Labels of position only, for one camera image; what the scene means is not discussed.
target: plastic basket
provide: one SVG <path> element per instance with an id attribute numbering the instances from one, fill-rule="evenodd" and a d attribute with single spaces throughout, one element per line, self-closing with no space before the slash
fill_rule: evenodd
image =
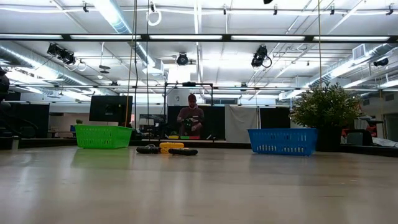
<path id="1" fill-rule="evenodd" d="M 249 129 L 253 152 L 310 156 L 315 151 L 318 130 L 313 128 Z"/>
<path id="2" fill-rule="evenodd" d="M 76 125 L 78 147 L 85 149 L 117 149 L 128 147 L 131 128 L 119 126 Z"/>

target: green basket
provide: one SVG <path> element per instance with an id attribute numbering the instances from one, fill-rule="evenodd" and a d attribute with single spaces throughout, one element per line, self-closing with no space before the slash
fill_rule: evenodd
<path id="1" fill-rule="evenodd" d="M 75 125 L 78 147 L 85 149 L 117 149 L 128 147 L 131 128 L 120 126 Z"/>

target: blue basket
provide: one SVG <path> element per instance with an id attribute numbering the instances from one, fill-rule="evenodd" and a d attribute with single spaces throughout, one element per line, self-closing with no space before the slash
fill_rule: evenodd
<path id="1" fill-rule="evenodd" d="M 313 128 L 249 129 L 253 152 L 310 156 L 315 151 L 318 130 Z"/>

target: plant pot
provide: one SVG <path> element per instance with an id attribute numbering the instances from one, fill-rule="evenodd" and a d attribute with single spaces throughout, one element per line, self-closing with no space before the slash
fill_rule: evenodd
<path id="1" fill-rule="evenodd" d="M 337 152 L 340 149 L 342 128 L 330 127 L 318 129 L 317 151 Z"/>

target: ceiling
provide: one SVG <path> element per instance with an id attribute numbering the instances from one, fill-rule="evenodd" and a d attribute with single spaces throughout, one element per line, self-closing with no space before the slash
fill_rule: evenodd
<path id="1" fill-rule="evenodd" d="M 104 17 L 95 11 L 91 4 L 94 0 L 87 1 L 90 12 L 70 12 L 64 13 L 32 13 L 14 12 L 0 10 L 0 33 L 65 33 L 65 34 L 112 34 L 114 29 L 108 24 Z M 57 0 L 64 9 L 81 9 L 83 3 L 79 0 Z M 193 12 L 196 1 L 187 0 L 153 0 L 158 9 L 170 9 L 176 11 Z M 321 0 L 321 11 L 330 11 L 330 6 L 334 4 L 337 11 L 348 12 L 356 9 L 358 13 L 388 11 L 390 4 L 396 8 L 398 0 Z M 127 23 L 132 27 L 134 13 L 133 0 L 117 0 L 117 3 L 124 10 L 123 14 Z M 148 1 L 138 0 L 138 8 L 145 9 Z M 306 12 L 318 12 L 316 0 L 274 0 L 272 4 L 264 5 L 261 0 L 201 0 L 202 6 L 201 26 L 202 34 L 224 34 L 226 26 L 229 34 L 318 34 L 319 25 L 317 16 L 296 16 L 286 15 L 283 11 L 294 11 L 299 13 L 308 4 Z M 230 11 L 241 13 L 223 15 L 223 5 Z M 275 4 L 280 11 L 278 15 L 259 14 L 259 12 L 270 12 Z M 32 11 L 59 10 L 48 0 L 0 0 L 0 7 L 13 9 L 26 9 Z M 219 14 L 206 15 L 206 12 L 219 12 Z M 81 27 L 78 26 L 70 17 L 74 18 Z M 398 15 L 387 16 L 385 14 L 373 16 L 352 15 L 342 16 L 341 14 L 321 15 L 321 34 L 332 35 L 398 35 L 396 24 Z M 172 12 L 162 12 L 162 20 L 157 26 L 147 27 L 146 11 L 137 13 L 137 33 L 145 34 L 194 34 L 195 22 L 193 14 L 181 14 Z M 18 41 L 18 44 L 32 50 L 42 56 L 47 55 L 48 42 Z M 59 42 L 63 48 L 73 51 L 75 56 L 82 59 L 88 68 L 78 74 L 93 80 L 96 83 L 107 85 L 111 81 L 127 81 L 129 78 L 129 66 L 131 65 L 131 80 L 134 82 L 136 74 L 134 59 L 130 60 L 131 48 L 124 42 L 107 42 L 104 51 L 103 65 L 111 67 L 110 74 L 99 79 L 101 69 L 101 43 L 99 42 Z M 270 56 L 273 58 L 273 65 L 266 71 L 257 72 L 256 77 L 251 66 L 253 53 L 257 50 L 258 43 L 200 43 L 203 52 L 203 82 L 214 83 L 215 85 L 240 85 L 241 82 L 255 80 L 249 85 L 264 86 L 298 86 L 297 77 L 312 77 L 319 74 L 320 64 L 326 70 L 341 59 L 349 57 L 352 49 L 358 44 L 321 44 L 321 63 L 319 45 L 310 44 L 278 44 L 267 43 Z M 302 54 L 302 49 L 310 48 L 302 58 L 297 58 Z M 197 46 L 194 42 L 149 42 L 147 51 L 152 58 L 159 58 L 165 62 L 166 69 L 176 66 L 173 55 L 179 52 L 186 52 L 190 59 L 197 61 Z M 290 66 L 286 72 L 280 74 L 281 70 Z M 390 68 L 396 66 L 395 59 L 392 59 Z M 352 82 L 361 79 L 364 75 L 369 75 L 372 68 L 365 69 L 362 66 L 342 77 L 351 79 Z M 146 80 L 146 74 L 142 72 L 141 62 L 137 65 L 139 79 Z M 196 67 L 192 69 L 191 80 L 197 82 Z M 151 85 L 163 83 L 164 79 L 159 76 L 149 75 Z M 261 94 L 275 94 L 275 91 L 263 91 Z"/>

